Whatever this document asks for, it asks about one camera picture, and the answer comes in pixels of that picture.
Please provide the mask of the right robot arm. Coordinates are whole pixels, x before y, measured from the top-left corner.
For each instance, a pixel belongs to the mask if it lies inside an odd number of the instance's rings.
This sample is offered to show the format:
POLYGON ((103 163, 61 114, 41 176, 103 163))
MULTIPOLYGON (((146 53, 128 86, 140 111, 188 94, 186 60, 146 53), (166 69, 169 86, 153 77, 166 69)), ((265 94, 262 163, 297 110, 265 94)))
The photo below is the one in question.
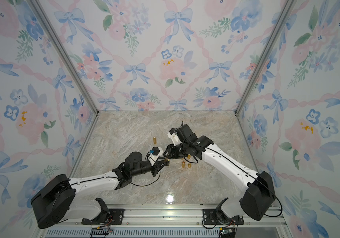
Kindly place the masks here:
POLYGON ((239 215, 247 215, 259 221, 266 215, 276 199, 270 174, 258 173, 242 165, 206 136, 197 138, 192 134, 185 138, 169 132, 168 137, 172 144, 167 147, 166 157, 175 159, 194 156, 218 169, 240 189, 239 196, 225 198, 216 207, 219 222, 229 223, 239 215))

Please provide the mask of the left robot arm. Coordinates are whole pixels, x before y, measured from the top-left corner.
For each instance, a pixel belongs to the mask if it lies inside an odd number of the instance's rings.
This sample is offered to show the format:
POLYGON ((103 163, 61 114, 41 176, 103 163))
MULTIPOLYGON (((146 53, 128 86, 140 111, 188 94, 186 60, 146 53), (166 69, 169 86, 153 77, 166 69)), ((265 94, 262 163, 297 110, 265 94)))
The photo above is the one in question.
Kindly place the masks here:
POLYGON ((101 198, 92 201, 82 197, 106 190, 118 190, 133 184, 133 177, 151 173, 159 179, 161 169, 170 161, 160 148, 153 148, 146 157, 132 152, 117 168, 86 178, 68 178, 57 175, 31 200, 33 212, 40 229, 50 228, 71 219, 81 219, 83 225, 110 225, 118 216, 110 212, 101 198))

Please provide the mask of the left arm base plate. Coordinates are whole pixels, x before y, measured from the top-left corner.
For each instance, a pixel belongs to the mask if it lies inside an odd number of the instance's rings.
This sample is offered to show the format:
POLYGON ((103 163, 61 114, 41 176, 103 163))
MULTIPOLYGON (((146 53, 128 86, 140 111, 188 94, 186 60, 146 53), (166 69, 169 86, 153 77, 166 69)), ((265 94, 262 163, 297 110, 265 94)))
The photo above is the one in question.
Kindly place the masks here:
POLYGON ((94 219, 82 219, 82 225, 121 225, 124 217, 124 209, 109 209, 101 211, 94 219))

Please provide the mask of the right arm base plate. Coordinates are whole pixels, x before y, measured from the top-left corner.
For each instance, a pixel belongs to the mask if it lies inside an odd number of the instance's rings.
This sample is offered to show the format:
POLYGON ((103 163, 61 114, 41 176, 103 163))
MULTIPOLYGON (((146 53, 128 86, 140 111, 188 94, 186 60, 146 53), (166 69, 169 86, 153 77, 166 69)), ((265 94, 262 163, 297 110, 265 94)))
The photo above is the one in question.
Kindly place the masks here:
POLYGON ((216 209, 203 209, 202 210, 203 223, 205 225, 243 225, 244 220, 242 215, 227 217, 223 212, 217 212, 216 209))

